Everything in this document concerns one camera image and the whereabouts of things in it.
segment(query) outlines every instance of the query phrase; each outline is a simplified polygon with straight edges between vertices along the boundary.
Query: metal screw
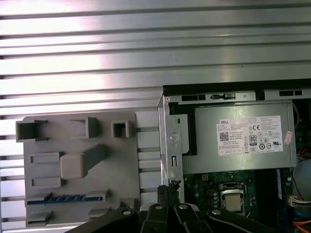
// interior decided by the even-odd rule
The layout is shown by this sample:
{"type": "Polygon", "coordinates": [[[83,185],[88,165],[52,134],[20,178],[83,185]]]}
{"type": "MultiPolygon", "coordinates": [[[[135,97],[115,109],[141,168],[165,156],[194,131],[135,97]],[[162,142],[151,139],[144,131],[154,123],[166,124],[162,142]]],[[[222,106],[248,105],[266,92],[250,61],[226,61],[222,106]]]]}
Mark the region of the metal screw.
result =
{"type": "Polygon", "coordinates": [[[212,214],[220,215],[222,212],[220,210],[212,210],[212,214]]]}
{"type": "Polygon", "coordinates": [[[173,142],[175,142],[175,141],[177,141],[179,139],[179,135],[178,135],[178,133],[171,133],[170,134],[170,140],[171,141],[173,141],[173,142]]]}
{"type": "Polygon", "coordinates": [[[179,209],[182,209],[182,210],[185,210],[185,209],[187,209],[188,208],[188,206],[186,206],[186,205],[180,205],[179,206],[179,209]]]}
{"type": "Polygon", "coordinates": [[[124,215],[130,215],[130,214],[131,214],[131,211],[125,210],[125,211],[123,211],[123,214],[124,214],[124,215]]]}

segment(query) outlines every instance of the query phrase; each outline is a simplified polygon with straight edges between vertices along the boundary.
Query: gray plastic bracket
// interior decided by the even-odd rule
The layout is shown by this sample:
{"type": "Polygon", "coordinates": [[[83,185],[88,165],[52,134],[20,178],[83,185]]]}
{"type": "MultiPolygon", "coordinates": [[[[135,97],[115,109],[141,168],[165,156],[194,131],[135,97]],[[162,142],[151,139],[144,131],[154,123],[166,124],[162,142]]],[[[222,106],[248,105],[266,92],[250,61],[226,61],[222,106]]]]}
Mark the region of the gray plastic bracket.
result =
{"type": "Polygon", "coordinates": [[[99,190],[99,191],[91,191],[86,194],[86,198],[103,198],[103,201],[106,201],[109,197],[109,190],[99,190]]]}
{"type": "Polygon", "coordinates": [[[111,122],[111,133],[112,138],[129,138],[130,137],[130,129],[129,122],[125,121],[112,121],[111,122]]]}
{"type": "Polygon", "coordinates": [[[63,152],[32,154],[29,156],[31,164],[59,163],[63,152]]]}
{"type": "Polygon", "coordinates": [[[36,189],[60,188],[62,179],[60,177],[33,178],[30,186],[36,189]]]}
{"type": "Polygon", "coordinates": [[[17,121],[16,142],[37,142],[48,140],[48,138],[39,135],[40,124],[47,122],[47,120],[17,121]]]}
{"type": "Polygon", "coordinates": [[[95,117],[71,119],[70,121],[76,122],[83,126],[83,132],[78,132],[79,135],[71,136],[71,139],[90,139],[93,137],[97,137],[100,133],[98,131],[98,121],[95,117]]]}
{"type": "Polygon", "coordinates": [[[27,216],[27,226],[29,227],[44,227],[48,224],[53,216],[53,212],[46,213],[31,213],[27,216]]]}
{"type": "Polygon", "coordinates": [[[95,145],[80,154],[66,154],[60,159],[61,177],[65,180],[84,178],[88,171],[105,158],[105,146],[95,145]]]}
{"type": "Polygon", "coordinates": [[[26,198],[25,202],[27,204],[27,202],[29,201],[43,201],[48,199],[49,197],[52,196],[52,192],[49,193],[45,193],[45,194],[35,194],[35,195],[30,195],[29,197],[26,198]]]}

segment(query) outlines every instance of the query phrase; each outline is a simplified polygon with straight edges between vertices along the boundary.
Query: blue plastic component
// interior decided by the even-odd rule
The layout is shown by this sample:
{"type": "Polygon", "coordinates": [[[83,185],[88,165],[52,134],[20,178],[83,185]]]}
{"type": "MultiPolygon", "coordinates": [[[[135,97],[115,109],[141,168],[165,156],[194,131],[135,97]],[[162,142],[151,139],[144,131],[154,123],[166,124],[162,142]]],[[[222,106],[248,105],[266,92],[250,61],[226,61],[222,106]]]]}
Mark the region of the blue plastic component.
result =
{"type": "Polygon", "coordinates": [[[296,217],[302,218],[302,219],[310,219],[311,218],[311,216],[309,214],[305,214],[305,213],[300,212],[298,210],[294,210],[294,214],[296,217]]]}
{"type": "Polygon", "coordinates": [[[70,202],[83,202],[83,201],[99,201],[103,200],[102,197],[87,198],[85,195],[62,195],[56,197],[50,197],[46,200],[33,200],[28,201],[28,205],[36,204],[55,204],[55,203],[70,203],[70,202]]]}

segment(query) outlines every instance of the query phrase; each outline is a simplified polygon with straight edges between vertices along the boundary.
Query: motherboard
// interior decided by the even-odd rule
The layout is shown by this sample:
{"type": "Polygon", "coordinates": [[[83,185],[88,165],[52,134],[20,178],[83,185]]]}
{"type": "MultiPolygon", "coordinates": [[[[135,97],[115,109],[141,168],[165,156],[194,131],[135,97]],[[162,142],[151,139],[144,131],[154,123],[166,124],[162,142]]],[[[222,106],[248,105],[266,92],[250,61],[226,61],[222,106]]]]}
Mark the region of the motherboard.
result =
{"type": "Polygon", "coordinates": [[[258,219],[254,171],[185,175],[185,201],[205,213],[225,208],[249,219],[258,219]]]}

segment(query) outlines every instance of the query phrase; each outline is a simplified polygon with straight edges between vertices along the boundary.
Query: circuit board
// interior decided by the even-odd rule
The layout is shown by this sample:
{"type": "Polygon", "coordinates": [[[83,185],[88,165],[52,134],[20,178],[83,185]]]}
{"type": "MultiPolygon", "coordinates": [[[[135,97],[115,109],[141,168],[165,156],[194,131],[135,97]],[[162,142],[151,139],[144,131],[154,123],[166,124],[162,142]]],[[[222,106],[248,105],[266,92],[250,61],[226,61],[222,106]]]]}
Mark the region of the circuit board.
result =
{"type": "Polygon", "coordinates": [[[185,201],[197,205],[201,213],[206,213],[211,208],[223,208],[225,196],[223,196],[222,190],[227,184],[233,184],[233,187],[229,187],[231,192],[242,193],[241,202],[243,202],[243,206],[241,214],[249,219],[258,219],[254,171],[185,175],[184,180],[186,186],[185,201]]]}

